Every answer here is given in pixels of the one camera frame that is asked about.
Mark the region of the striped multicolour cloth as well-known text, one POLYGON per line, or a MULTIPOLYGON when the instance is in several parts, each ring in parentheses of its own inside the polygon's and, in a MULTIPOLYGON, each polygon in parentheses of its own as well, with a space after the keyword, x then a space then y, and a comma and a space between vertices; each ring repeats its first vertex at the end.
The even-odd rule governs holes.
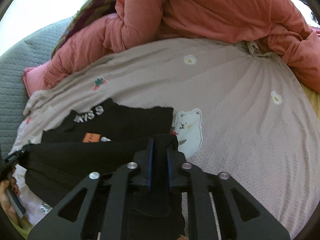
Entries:
POLYGON ((51 57, 56 54, 69 38, 81 29, 105 15, 115 13, 116 1, 117 0, 88 0, 72 17, 69 26, 65 29, 52 51, 51 57))

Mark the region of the grey quilted headboard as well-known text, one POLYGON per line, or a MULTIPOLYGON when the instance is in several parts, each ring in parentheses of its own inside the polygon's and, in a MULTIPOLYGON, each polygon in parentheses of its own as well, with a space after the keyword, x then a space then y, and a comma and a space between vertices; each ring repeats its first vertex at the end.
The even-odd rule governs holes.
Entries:
POLYGON ((24 120, 28 101, 22 75, 25 68, 48 61, 52 51, 73 18, 52 23, 17 42, 1 55, 1 154, 8 154, 24 120))

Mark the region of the black sweater with orange cuffs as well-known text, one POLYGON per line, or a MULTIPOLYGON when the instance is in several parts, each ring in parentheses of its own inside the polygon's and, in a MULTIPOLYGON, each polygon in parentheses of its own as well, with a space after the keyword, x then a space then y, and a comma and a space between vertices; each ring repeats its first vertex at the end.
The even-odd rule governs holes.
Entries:
POLYGON ((171 107, 131 108, 112 99, 85 113, 70 111, 62 123, 42 133, 39 144, 25 146, 19 164, 26 169, 25 183, 50 206, 91 172, 112 175, 129 163, 135 153, 155 143, 153 156, 162 149, 177 147, 171 134, 171 107))

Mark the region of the pink quilted comforter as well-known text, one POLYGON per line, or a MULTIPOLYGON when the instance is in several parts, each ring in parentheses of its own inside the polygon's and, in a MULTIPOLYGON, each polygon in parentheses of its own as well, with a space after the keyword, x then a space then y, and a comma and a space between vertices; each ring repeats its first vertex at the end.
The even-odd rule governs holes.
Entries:
POLYGON ((48 62, 25 69, 27 93, 51 89, 105 55, 176 37, 254 41, 319 91, 319 36, 291 0, 117 0, 115 9, 74 34, 48 62))

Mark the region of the beige strawberry bear blanket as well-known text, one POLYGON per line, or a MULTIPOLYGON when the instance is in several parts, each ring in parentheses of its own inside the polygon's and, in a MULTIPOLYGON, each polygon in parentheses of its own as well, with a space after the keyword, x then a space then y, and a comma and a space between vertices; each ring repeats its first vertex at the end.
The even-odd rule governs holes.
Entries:
POLYGON ((188 160, 228 172, 298 236, 319 204, 319 119, 278 55, 254 44, 177 38, 105 56, 55 88, 35 92, 13 150, 38 143, 76 111, 98 117, 106 99, 172 107, 171 128, 188 160))

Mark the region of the yellow bed sheet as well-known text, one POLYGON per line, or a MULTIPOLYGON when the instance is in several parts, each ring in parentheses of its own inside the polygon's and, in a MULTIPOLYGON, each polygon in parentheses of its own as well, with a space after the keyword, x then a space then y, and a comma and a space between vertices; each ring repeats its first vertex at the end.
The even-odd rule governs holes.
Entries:
POLYGON ((320 120, 320 94, 300 83, 304 93, 306 94, 318 120, 320 120))

